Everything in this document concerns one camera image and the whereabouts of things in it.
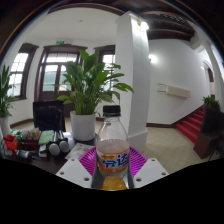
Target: chair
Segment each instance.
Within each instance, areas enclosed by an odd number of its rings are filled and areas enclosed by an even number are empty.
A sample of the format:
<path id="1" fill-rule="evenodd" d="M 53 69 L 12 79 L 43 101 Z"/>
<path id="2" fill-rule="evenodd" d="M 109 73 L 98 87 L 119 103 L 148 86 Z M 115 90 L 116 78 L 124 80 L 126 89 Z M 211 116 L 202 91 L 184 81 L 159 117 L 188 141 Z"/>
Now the chair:
<path id="1" fill-rule="evenodd" d="M 223 127 L 224 114 L 212 108 L 207 108 L 204 112 L 201 130 L 194 146 L 194 151 L 201 159 L 209 155 L 212 156 L 221 147 Z"/>
<path id="2" fill-rule="evenodd" d="M 41 131 L 66 132 L 63 103 L 62 100 L 33 102 L 34 127 L 39 127 Z"/>

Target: ceiling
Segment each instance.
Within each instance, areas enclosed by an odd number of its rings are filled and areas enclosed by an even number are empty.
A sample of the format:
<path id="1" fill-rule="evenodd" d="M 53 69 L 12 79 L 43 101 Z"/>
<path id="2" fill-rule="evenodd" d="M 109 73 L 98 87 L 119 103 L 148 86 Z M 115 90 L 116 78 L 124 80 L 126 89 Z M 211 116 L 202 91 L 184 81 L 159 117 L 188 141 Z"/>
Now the ceiling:
<path id="1" fill-rule="evenodd" d="M 143 17 L 150 26 L 148 39 L 190 40 L 194 30 L 184 17 L 160 1 L 113 1 L 111 7 L 100 4 L 65 4 L 49 11 L 47 17 L 32 31 L 29 38 L 44 40 L 75 39 L 82 41 L 113 41 L 116 38 L 116 19 L 125 7 Z"/>
<path id="2" fill-rule="evenodd" d="M 92 8 L 69 8 L 54 13 L 37 25 L 29 38 L 82 41 L 115 40 L 119 16 Z"/>

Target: red carpet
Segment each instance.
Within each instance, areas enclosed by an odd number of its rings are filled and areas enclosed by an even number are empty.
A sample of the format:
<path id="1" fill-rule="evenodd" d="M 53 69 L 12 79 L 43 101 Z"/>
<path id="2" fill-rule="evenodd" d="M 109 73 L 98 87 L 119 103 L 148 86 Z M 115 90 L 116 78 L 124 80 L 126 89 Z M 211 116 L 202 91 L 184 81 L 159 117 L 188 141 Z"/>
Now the red carpet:
<path id="1" fill-rule="evenodd" d="M 188 137 L 193 143 L 196 143 L 198 134 L 201 129 L 201 124 L 203 120 L 203 108 L 197 113 L 193 114 L 188 121 L 183 121 L 182 124 L 177 124 L 177 129 L 182 132 L 186 137 Z"/>

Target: desk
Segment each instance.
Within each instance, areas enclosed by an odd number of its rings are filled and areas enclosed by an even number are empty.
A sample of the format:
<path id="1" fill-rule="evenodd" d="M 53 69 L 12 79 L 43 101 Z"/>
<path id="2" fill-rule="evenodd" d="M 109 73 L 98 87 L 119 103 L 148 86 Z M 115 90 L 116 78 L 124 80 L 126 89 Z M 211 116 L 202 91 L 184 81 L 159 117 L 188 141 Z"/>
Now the desk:
<path id="1" fill-rule="evenodd" d="M 63 134 L 65 138 L 68 138 L 70 150 L 76 145 L 76 143 L 82 143 L 82 144 L 93 145 L 93 146 L 96 145 L 96 136 L 97 136 L 96 134 L 94 139 L 90 141 L 86 141 L 86 142 L 75 140 L 72 137 L 72 132 L 64 132 Z M 31 161 L 24 161 L 24 162 L 21 160 L 18 160 L 15 153 L 13 153 L 12 156 L 0 155 L 0 158 L 33 165 L 43 170 L 46 170 L 52 174 L 56 174 L 61 169 L 61 167 L 68 161 L 67 159 L 65 159 L 68 153 L 61 152 L 58 156 L 53 156 L 49 153 L 47 157 L 37 157 L 37 159 L 32 159 Z"/>

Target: white flower pot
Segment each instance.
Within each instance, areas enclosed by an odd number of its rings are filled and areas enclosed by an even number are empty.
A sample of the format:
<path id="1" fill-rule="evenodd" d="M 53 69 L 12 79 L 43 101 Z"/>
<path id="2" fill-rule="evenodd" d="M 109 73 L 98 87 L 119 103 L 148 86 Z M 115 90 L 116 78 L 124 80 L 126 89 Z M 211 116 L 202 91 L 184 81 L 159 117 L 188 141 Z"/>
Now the white flower pot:
<path id="1" fill-rule="evenodd" d="M 95 114 L 76 115 L 70 112 L 73 138 L 79 141 L 89 141 L 95 137 Z"/>
<path id="2" fill-rule="evenodd" d="M 0 128 L 2 130 L 2 135 L 5 137 L 10 134 L 11 130 L 9 127 L 9 116 L 0 118 Z"/>

